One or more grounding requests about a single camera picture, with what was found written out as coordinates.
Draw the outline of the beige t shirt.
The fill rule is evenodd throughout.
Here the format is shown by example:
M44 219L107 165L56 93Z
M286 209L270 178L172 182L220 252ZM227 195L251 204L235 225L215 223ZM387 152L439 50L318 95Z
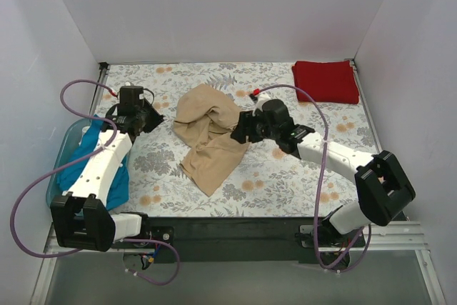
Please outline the beige t shirt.
M187 91L178 101L174 132L190 147L180 167L211 196L240 164L249 144L231 138L241 109L207 84Z

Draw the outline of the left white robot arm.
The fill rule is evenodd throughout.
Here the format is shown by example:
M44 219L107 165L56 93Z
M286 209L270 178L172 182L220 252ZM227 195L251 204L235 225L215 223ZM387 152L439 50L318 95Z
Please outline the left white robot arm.
M88 159L69 189L51 201L56 239L59 246L92 251L108 251L123 239L143 248L152 238L146 226L147 215L110 214L109 190L136 137L153 131L164 117L143 100L136 105L112 106L105 119L97 120L103 124L96 135L96 154Z

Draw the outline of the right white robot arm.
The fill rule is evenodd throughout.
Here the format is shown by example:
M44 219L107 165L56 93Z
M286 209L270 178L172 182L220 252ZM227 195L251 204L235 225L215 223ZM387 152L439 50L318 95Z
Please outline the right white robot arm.
M333 210L311 232L321 244L339 246L350 232L361 227L387 226L416 197L405 171L390 151L370 154L325 142L314 129L295 124L292 118L275 119L243 111L231 138L240 144L270 139L284 153L318 163L355 185L357 200Z

